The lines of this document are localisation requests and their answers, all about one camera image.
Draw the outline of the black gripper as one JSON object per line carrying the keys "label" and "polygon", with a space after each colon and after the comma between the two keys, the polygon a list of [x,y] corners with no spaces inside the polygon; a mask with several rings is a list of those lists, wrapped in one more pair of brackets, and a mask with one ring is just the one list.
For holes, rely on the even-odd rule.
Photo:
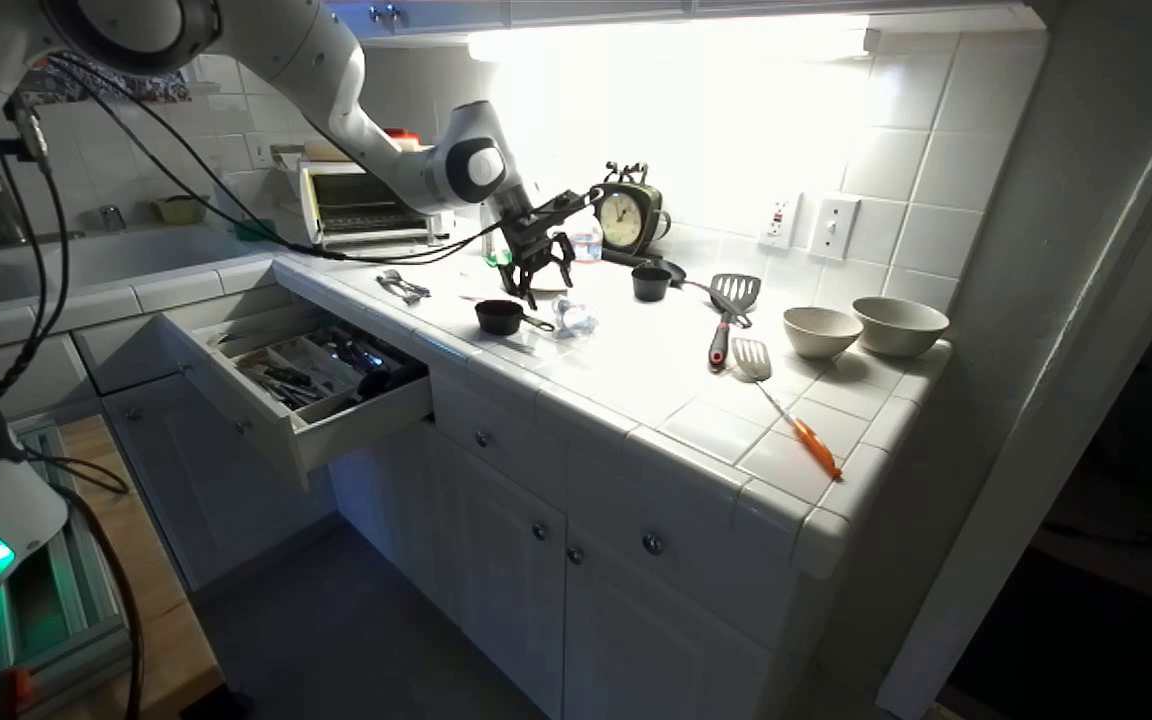
{"label": "black gripper", "polygon": [[572,279],[575,247],[563,221],[578,207],[578,190],[557,190],[545,202],[531,202],[518,189],[494,195],[494,229],[508,240],[508,258],[498,264],[508,295],[531,300],[531,279],[548,264],[558,267],[558,279]]}

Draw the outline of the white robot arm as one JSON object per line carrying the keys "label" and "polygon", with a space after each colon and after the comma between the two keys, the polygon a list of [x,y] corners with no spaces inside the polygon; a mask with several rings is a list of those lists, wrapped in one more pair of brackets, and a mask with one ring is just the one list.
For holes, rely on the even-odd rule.
{"label": "white robot arm", "polygon": [[527,300],[548,264],[572,274],[563,221],[582,195],[531,202],[487,99],[455,105],[435,143],[403,153],[366,114],[366,57],[323,0],[0,0],[0,109],[54,53],[132,75],[174,72],[204,53],[232,57],[406,207],[485,202],[508,240],[508,295]]}

